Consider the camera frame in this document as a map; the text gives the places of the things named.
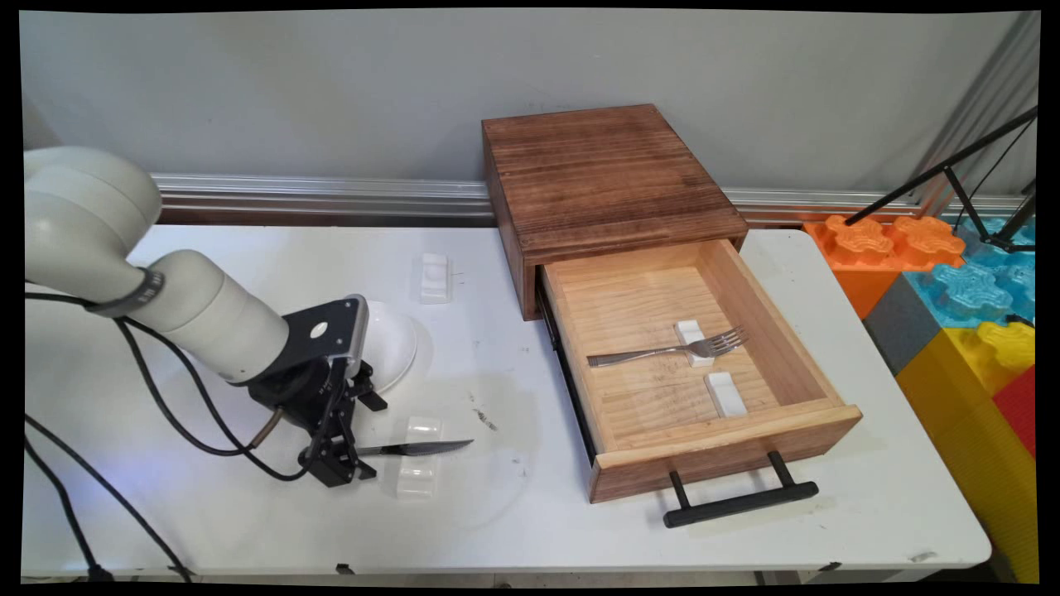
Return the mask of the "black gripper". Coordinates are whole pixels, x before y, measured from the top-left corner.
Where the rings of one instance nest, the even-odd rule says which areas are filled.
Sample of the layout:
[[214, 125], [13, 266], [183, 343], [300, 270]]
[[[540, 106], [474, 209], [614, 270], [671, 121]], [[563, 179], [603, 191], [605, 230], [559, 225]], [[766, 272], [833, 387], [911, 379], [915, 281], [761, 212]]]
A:
[[375, 479], [378, 471], [363, 461], [352, 431], [354, 404], [359, 401], [369, 411], [387, 410], [387, 402], [376, 392], [373, 368], [365, 361], [356, 371], [344, 371], [337, 382], [332, 363], [318, 358], [262, 376], [248, 384], [251, 399], [272, 410], [283, 411], [289, 423], [314, 436], [322, 423], [328, 435], [315, 450], [315, 460], [307, 474], [328, 488], [337, 488], [353, 479]]

